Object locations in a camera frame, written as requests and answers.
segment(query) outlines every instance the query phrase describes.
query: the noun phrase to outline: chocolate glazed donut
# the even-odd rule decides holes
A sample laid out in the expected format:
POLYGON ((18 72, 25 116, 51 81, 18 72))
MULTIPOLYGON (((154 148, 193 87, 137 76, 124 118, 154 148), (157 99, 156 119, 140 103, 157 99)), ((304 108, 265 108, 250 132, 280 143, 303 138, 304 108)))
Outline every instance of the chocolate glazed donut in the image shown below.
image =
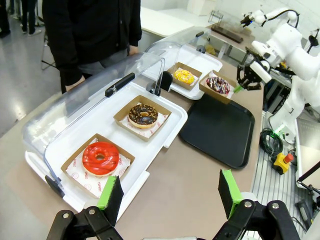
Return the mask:
POLYGON ((157 110, 147 104, 138 104, 130 109, 129 121, 137 128, 148 129, 153 127, 158 119, 157 110))

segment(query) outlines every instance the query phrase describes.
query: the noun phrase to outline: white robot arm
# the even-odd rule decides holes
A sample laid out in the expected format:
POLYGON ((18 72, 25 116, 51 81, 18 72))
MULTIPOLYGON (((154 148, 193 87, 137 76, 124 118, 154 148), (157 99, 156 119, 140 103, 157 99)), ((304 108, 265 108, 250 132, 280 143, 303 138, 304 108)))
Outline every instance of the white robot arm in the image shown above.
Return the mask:
POLYGON ((289 24, 298 25, 299 14, 295 10, 287 7, 282 7, 266 14, 262 10, 250 12, 248 15, 244 15, 244 19, 240 23, 244 24, 243 27, 245 27, 249 26, 252 22, 255 22, 263 27, 267 21, 271 21, 282 15, 288 19, 289 24))
MULTIPOLYGON (((266 16, 277 15, 280 11, 278 9, 266 16)), ((262 21, 259 10, 247 17, 259 23, 262 21)), ((263 60, 259 62, 260 67, 252 67, 258 64, 257 61, 252 62, 250 71, 258 75, 265 83, 271 79, 266 75, 268 69, 276 68, 282 61, 286 61, 295 73, 295 76, 292 77, 292 88, 288 99, 282 108, 270 118, 271 128, 280 136, 285 135, 286 140, 290 142, 293 142, 296 136, 295 121, 303 111, 305 104, 309 103, 314 109, 320 109, 320 55, 309 55, 302 48, 301 39, 302 34, 295 27, 284 23, 276 29, 266 43, 252 42, 255 51, 263 60)))

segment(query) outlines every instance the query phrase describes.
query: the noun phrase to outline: cardboard tray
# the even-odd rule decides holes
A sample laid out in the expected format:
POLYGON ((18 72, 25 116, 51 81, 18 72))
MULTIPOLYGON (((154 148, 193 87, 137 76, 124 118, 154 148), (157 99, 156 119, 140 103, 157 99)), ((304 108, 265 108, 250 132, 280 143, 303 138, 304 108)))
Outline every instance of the cardboard tray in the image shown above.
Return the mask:
POLYGON ((67 159, 67 161, 65 161, 65 163, 62 165, 61 170, 65 173, 65 175, 68 176, 69 179, 71 179, 71 181, 73 181, 76 185, 78 185, 80 188, 82 188, 83 190, 85 190, 86 192, 88 192, 93 198, 97 198, 94 194, 92 194, 88 189, 86 189, 84 186, 82 186, 79 182, 77 182, 72 176, 70 176, 67 173, 67 168, 68 166, 73 162, 73 160, 94 140, 97 139, 98 142, 107 142, 107 143, 111 143, 113 145, 115 145, 116 149, 119 151, 119 154, 125 156, 127 159, 130 160, 130 166, 125 170, 124 174, 121 176, 121 178, 123 178, 123 176, 126 175, 126 172, 128 171, 128 169, 130 169, 132 163, 135 161, 135 157, 133 155, 131 155, 129 152, 127 152, 126 150, 124 150, 122 147, 119 147, 117 144, 113 143, 112 141, 108 140, 107 138, 105 138, 104 136, 101 136, 100 134, 96 133, 95 135, 93 135, 90 139, 88 139, 88 141, 86 141, 81 147, 78 148, 77 151, 74 152, 74 154, 71 155, 71 157, 69 157, 67 159))
POLYGON ((202 75, 202 72, 188 66, 188 65, 185 65, 181 62, 177 62, 174 66, 172 66, 171 68, 168 69, 168 72, 172 74, 172 78, 173 78, 173 82, 187 90, 192 90, 198 83, 199 79, 200 79, 200 76, 202 75), (182 81, 179 81, 178 79, 176 79, 173 74, 179 69, 183 69, 183 70, 187 70, 189 71, 190 73, 192 73, 193 75, 195 75, 198 79, 195 81, 195 83, 191 86, 185 82, 182 82, 182 81))
POLYGON ((114 115, 113 118, 116 124, 118 124, 120 127, 126 129, 127 131, 131 132, 132 134, 138 136, 140 139, 147 142, 162 128, 162 126, 166 123, 167 119, 169 118, 170 114, 171 114, 171 111, 169 111, 168 109, 155 103, 154 101, 151 101, 149 98, 139 95, 134 99, 132 99, 127 105, 125 105, 116 115, 114 115), (128 115, 129 110, 134 106, 136 106, 138 103, 150 105, 154 107, 158 113, 161 113, 163 115, 168 115, 168 117, 164 120, 163 124, 149 138, 138 134, 137 132, 131 130, 130 128, 126 127, 121 123, 121 121, 128 115))
MULTIPOLYGON (((237 83, 233 80, 231 80, 230 78, 223 76, 222 74, 220 74, 219 72, 212 70, 212 72, 217 75, 220 78, 223 78, 224 80, 226 80, 231 86, 233 86, 234 88, 237 86, 237 83)), ((228 104, 230 103, 230 99, 227 98, 225 95, 217 93, 216 91, 212 90, 206 83, 207 78, 209 77, 210 72, 204 76, 204 78, 202 78, 202 80, 199 82, 199 89, 203 92, 205 92, 206 94, 208 94, 209 96, 219 100, 220 102, 224 103, 224 104, 228 104)))

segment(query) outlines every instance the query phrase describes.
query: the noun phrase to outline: sprinkled donut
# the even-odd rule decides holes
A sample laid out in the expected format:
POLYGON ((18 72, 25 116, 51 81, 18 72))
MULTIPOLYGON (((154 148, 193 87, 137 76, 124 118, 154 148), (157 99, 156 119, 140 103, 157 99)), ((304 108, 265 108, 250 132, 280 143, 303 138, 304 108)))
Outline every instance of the sprinkled donut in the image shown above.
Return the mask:
POLYGON ((230 92, 229 83, 221 77, 210 76, 206 79, 205 82, 209 88, 211 88, 219 94, 228 95, 228 93, 230 92))
POLYGON ((193 74, 187 70, 178 69, 173 74, 175 79, 178 79, 180 82, 186 83, 186 84, 192 84, 195 81, 195 77, 193 74))

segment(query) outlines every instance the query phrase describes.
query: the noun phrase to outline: white plastic base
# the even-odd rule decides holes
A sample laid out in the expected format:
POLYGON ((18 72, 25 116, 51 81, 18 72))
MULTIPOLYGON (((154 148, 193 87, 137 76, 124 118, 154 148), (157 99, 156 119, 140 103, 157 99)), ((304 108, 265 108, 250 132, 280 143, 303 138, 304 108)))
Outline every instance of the white plastic base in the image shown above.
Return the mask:
MULTIPOLYGON (((44 162, 32 152, 25 151, 24 157, 29 166, 39 175, 39 177, 42 178, 45 183, 47 183, 47 181, 45 180, 45 176, 50 176, 50 173, 44 162)), ((130 188, 130 190, 123 196, 117 221, 121 218, 127 207, 138 194, 142 186, 145 184, 149 175, 150 173, 147 171, 142 172, 133 186, 130 188)), ((86 202, 81 200, 81 198, 75 197, 73 194, 64 195, 63 200, 78 213, 81 212, 81 210, 84 208, 84 205, 86 204, 86 202)))
MULTIPOLYGON (((202 72, 199 81, 201 81, 202 78, 210 71, 215 70, 219 72, 222 68, 222 63, 220 61, 207 54, 198 52, 194 48, 189 46, 183 46, 181 48, 177 62, 183 63, 191 68, 202 72)), ((170 89, 191 100, 199 100, 205 94, 199 89, 199 84, 196 84, 196 86, 194 86, 192 90, 188 90, 173 82, 170 86, 170 89)))
MULTIPOLYGON (((88 194, 86 189, 79 187, 67 177, 61 170, 61 166, 85 141, 99 133, 135 157, 132 165, 120 179, 124 192, 118 215, 120 217, 147 180, 149 173, 146 169, 148 166, 162 147, 168 148, 170 146, 187 118, 188 114, 182 107, 147 92, 143 87, 133 82, 112 97, 104 99, 86 115, 78 118, 47 146, 44 157, 61 179, 62 190, 65 193, 63 200, 79 212, 85 203, 95 199, 88 194), (171 115, 164 125, 148 142, 118 126, 114 120, 114 115, 138 95, 147 97, 171 111, 171 115)), ((26 151, 25 159, 42 180, 46 181, 46 175, 51 176, 43 159, 37 154, 26 151)))

